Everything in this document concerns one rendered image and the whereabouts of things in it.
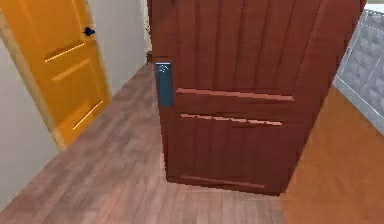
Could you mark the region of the orange room door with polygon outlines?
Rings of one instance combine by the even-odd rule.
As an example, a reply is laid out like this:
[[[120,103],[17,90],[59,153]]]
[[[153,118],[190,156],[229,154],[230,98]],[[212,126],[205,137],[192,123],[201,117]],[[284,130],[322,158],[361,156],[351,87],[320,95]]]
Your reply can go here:
[[[111,101],[88,1],[0,0],[0,36],[50,134],[68,148]]]

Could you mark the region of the dark red room door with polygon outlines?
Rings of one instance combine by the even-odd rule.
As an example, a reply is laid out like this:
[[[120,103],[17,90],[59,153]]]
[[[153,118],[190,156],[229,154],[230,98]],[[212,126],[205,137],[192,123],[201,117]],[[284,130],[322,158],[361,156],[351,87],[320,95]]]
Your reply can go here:
[[[367,0],[147,0],[171,183],[287,189]]]

